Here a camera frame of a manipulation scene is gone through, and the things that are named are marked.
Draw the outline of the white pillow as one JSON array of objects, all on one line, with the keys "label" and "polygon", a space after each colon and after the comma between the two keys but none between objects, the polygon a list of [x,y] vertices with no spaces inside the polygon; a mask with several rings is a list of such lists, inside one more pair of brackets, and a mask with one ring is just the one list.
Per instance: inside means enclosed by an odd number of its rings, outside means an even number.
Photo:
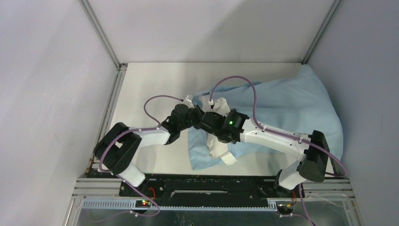
[{"label": "white pillow", "polygon": [[[208,101],[208,96],[202,98],[203,107],[202,110],[205,112],[210,112],[210,103]],[[230,152],[228,145],[222,143],[218,138],[212,134],[207,136],[207,147],[209,149],[209,156],[213,159],[220,159],[226,165],[234,164],[237,159]]]}]

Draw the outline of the light blue pillowcase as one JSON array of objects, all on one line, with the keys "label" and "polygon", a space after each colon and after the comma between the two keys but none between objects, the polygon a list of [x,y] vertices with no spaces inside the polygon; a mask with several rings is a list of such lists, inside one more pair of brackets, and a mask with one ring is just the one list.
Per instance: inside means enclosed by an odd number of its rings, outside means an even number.
[{"label": "light blue pillowcase", "polygon": [[329,94],[309,65],[303,65],[291,79],[254,81],[240,86],[223,83],[202,91],[193,98],[198,106],[209,99],[224,98],[231,109],[261,123],[291,132],[322,132],[336,158],[343,155],[343,129]]}]

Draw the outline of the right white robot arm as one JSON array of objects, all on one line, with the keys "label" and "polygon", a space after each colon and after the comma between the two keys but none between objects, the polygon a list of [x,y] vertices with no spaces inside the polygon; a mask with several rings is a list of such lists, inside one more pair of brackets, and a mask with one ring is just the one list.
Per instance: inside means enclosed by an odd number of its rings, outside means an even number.
[{"label": "right white robot arm", "polygon": [[280,197],[287,196],[305,181],[325,180],[329,156],[323,147],[324,134],[319,131],[309,135],[267,127],[234,109],[225,116],[205,112],[194,127],[216,136],[222,143],[253,143],[294,157],[294,163],[279,171],[273,185]]}]

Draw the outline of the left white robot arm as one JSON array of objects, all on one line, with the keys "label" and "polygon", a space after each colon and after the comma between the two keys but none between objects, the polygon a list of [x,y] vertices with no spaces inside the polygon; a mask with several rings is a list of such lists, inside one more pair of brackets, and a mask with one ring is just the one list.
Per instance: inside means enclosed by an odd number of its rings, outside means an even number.
[{"label": "left white robot arm", "polygon": [[195,105],[177,104],[171,114],[157,127],[132,129],[122,122],[116,123],[97,143],[94,156],[100,160],[101,171],[109,172],[129,183],[137,196],[147,194],[149,184],[145,174],[132,162],[139,148],[169,145],[180,133],[200,123],[204,111]]}]

